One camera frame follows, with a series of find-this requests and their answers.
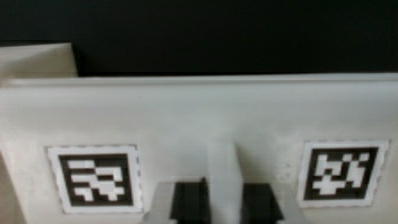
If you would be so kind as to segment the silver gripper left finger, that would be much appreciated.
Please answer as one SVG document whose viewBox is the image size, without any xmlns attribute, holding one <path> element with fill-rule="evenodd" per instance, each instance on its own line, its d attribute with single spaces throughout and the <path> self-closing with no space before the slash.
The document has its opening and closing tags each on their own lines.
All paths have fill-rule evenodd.
<svg viewBox="0 0 398 224">
<path fill-rule="evenodd" d="M 205 179 L 159 183 L 141 224 L 209 224 Z"/>
</svg>

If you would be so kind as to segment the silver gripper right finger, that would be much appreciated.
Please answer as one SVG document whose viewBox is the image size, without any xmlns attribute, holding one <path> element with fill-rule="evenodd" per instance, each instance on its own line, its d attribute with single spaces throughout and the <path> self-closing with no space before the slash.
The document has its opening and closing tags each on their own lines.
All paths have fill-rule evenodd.
<svg viewBox="0 0 398 224">
<path fill-rule="evenodd" d="M 308 224 L 291 191 L 268 183 L 244 183 L 239 224 Z"/>
</svg>

